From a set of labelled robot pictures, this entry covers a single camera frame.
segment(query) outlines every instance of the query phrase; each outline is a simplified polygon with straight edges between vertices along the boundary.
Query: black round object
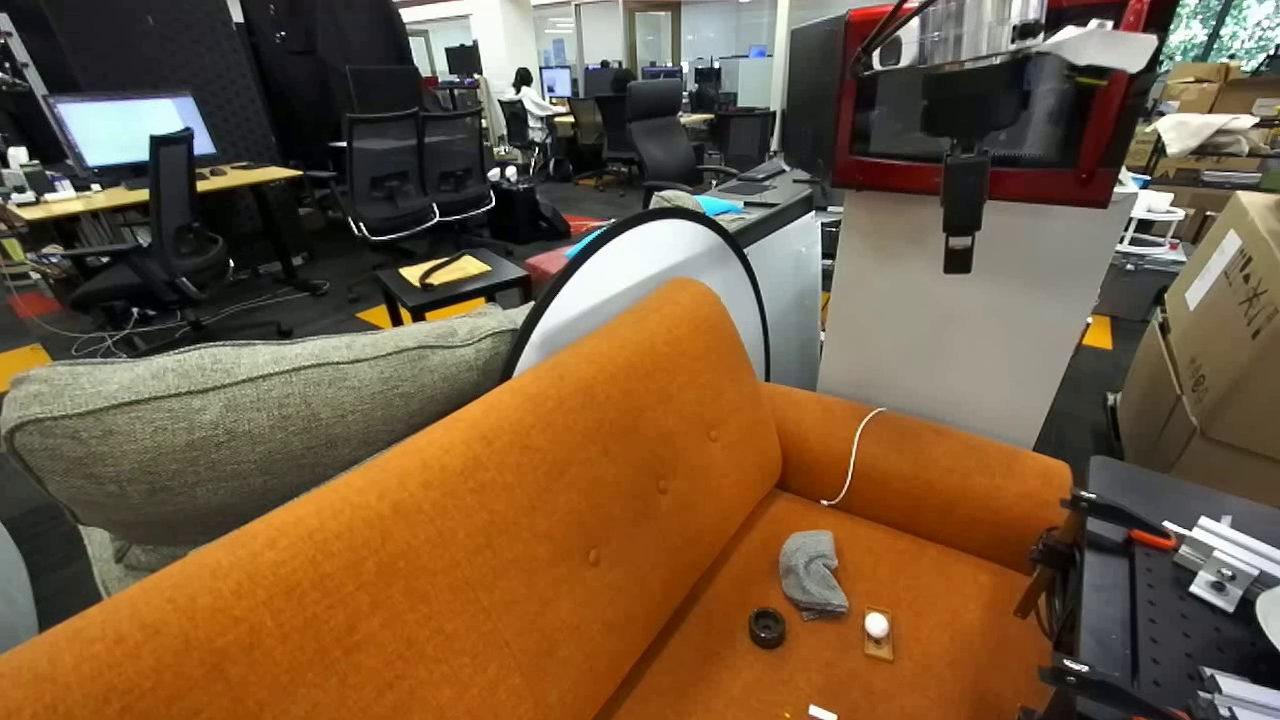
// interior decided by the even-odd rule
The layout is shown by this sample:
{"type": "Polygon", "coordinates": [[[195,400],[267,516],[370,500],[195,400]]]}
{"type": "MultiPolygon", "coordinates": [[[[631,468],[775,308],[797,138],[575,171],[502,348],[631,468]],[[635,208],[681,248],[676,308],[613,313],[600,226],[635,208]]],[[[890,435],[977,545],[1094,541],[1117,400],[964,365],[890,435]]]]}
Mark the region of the black round object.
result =
{"type": "Polygon", "coordinates": [[[790,638],[790,625],[771,608],[757,608],[749,631],[757,646],[781,646],[790,638]]]}

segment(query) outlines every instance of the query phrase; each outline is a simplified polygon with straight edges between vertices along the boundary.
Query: computer monitor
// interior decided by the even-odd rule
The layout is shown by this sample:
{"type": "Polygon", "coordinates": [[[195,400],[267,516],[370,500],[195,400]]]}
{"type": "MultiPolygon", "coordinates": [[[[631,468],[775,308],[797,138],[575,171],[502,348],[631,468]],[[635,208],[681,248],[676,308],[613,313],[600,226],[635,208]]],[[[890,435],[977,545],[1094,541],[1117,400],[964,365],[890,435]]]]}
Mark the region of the computer monitor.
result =
{"type": "Polygon", "coordinates": [[[567,64],[543,64],[543,94],[571,94],[571,67],[567,64]]]}
{"type": "Polygon", "coordinates": [[[49,94],[49,110],[71,143],[71,159],[89,171],[146,169],[153,135],[179,126],[191,126],[195,159],[216,155],[191,93],[49,94]]]}
{"type": "Polygon", "coordinates": [[[483,73],[482,45],[446,47],[446,64],[448,64],[448,76],[482,76],[483,73]]]}

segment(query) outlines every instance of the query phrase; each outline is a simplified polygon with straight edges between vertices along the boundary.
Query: white cable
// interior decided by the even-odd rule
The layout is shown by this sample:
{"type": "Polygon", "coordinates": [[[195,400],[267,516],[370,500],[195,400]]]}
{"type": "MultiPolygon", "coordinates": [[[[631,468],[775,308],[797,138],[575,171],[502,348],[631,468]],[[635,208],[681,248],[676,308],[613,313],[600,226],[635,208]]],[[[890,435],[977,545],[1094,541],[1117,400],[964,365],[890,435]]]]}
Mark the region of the white cable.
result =
{"type": "Polygon", "coordinates": [[[849,496],[849,488],[852,488],[857,450],[861,450],[861,443],[865,443],[865,431],[870,431],[870,424],[873,424],[877,415],[884,415],[884,411],[890,411],[890,407],[873,407],[873,411],[852,427],[849,465],[845,465],[845,485],[840,485],[840,493],[838,493],[833,500],[819,500],[825,506],[845,504],[845,496],[849,496]]]}
{"type": "Polygon", "coordinates": [[[42,328],[42,332],[49,332],[49,337],[71,340],[71,355],[107,355],[107,351],[122,355],[115,344],[122,344],[129,332],[135,332],[135,337],[146,337],[146,332],[167,332],[167,328],[184,332],[184,319],[135,328],[135,325],[141,325],[141,313],[129,317],[129,328],[123,328],[123,332],[71,332],[71,328],[58,328],[58,325],[49,325],[49,319],[42,319],[42,317],[25,317],[25,325],[31,325],[31,328],[42,328]]]}

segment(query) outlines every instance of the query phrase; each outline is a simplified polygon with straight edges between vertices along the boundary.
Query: couch cushion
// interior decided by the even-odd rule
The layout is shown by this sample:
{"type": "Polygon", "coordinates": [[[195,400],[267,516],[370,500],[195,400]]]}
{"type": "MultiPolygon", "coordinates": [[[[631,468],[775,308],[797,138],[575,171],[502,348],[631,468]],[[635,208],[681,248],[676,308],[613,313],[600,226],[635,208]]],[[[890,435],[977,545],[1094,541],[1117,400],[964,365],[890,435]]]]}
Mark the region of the couch cushion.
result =
{"type": "Polygon", "coordinates": [[[15,378],[3,438],[85,524],[187,546],[489,390],[521,317],[63,359],[15,378]]]}
{"type": "Polygon", "coordinates": [[[808,705],[877,720],[1016,714],[1041,707],[1038,662],[1050,662],[1041,629],[1012,615],[1022,588],[1022,571],[781,493],[635,667],[617,714],[806,714],[808,705]],[[808,618],[783,598],[775,553],[797,529],[838,533],[852,615],[808,618]],[[783,646],[749,638],[757,608],[783,611],[783,646]],[[870,608],[891,615],[890,662],[865,655],[870,608]]]}
{"type": "Polygon", "coordinates": [[[681,278],[0,655],[0,714],[598,714],[775,473],[749,351],[681,278]]]}

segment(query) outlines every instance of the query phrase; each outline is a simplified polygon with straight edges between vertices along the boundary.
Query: person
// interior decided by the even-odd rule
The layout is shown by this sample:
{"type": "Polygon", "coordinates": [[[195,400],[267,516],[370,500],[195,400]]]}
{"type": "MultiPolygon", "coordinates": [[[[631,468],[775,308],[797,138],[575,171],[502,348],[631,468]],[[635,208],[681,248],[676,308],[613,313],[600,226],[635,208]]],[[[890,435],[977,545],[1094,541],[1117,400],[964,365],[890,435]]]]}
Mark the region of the person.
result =
{"type": "Polygon", "coordinates": [[[525,102],[529,138],[533,138],[533,143],[554,143],[554,116],[556,116],[556,108],[538,93],[529,67],[517,67],[512,94],[525,102]]]}

